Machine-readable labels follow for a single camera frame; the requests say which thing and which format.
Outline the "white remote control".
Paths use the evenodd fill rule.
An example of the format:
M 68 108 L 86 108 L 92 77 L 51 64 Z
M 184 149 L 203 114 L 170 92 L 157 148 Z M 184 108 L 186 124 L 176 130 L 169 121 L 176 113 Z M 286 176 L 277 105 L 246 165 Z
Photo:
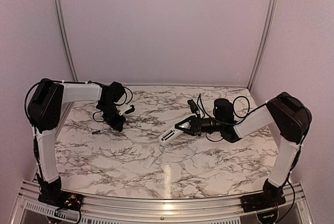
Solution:
M 166 146 L 179 136 L 180 134 L 175 131 L 175 127 L 173 126 L 158 137 L 158 143 L 160 146 Z

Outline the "white battery cover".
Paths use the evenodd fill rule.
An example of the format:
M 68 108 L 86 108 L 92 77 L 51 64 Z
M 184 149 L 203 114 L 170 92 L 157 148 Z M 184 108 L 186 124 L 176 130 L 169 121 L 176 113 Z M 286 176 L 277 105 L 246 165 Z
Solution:
M 154 156 L 149 156 L 149 157 L 146 159 L 146 161 L 145 161 L 143 167 L 144 167 L 145 169 L 149 169 L 149 168 L 152 166 L 152 164 L 154 163 L 154 161 L 155 161 L 155 157 L 154 157 Z

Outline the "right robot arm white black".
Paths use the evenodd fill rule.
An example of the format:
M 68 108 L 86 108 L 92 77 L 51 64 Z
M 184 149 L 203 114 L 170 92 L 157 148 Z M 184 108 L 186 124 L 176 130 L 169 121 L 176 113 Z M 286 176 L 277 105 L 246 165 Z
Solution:
M 209 115 L 203 105 L 196 105 L 193 101 L 188 104 L 193 114 L 176 123 L 174 128 L 191 136 L 218 132 L 223 140 L 236 143 L 263 128 L 274 131 L 278 154 L 258 202 L 263 207 L 276 202 L 299 160 L 312 123 L 310 110 L 285 91 L 255 109 L 249 109 L 238 120 L 234 102 L 228 99 L 214 101 L 213 115 Z

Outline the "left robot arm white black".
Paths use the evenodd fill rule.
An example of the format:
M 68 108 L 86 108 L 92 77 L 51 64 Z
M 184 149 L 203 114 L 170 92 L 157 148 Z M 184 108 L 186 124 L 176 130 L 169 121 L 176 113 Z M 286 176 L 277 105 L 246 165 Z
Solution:
M 37 176 L 41 194 L 55 206 L 66 201 L 62 191 L 55 160 L 57 128 L 61 121 L 63 105 L 71 102 L 93 101 L 102 112 L 103 121 L 115 131 L 121 132 L 126 119 L 118 110 L 118 101 L 127 97 L 125 87 L 112 82 L 104 85 L 98 82 L 60 81 L 43 78 L 30 90 L 30 99 L 25 98 L 25 114 L 33 128 L 34 156 L 39 167 Z

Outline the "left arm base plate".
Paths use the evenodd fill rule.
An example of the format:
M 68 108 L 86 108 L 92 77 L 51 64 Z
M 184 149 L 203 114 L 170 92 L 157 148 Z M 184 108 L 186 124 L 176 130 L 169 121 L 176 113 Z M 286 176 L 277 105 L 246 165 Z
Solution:
M 74 211 L 81 210 L 84 196 L 77 193 L 61 191 L 58 196 L 47 197 L 40 194 L 38 201 L 57 207 L 58 209 L 70 209 Z

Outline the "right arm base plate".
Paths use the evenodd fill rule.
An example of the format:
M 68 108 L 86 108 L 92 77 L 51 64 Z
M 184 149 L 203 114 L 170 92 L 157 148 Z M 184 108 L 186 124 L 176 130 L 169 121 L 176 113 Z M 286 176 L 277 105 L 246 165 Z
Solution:
M 278 207 L 285 204 L 285 197 L 281 194 L 275 198 L 265 197 L 264 193 L 244 195 L 240 198 L 241 207 L 245 213 Z

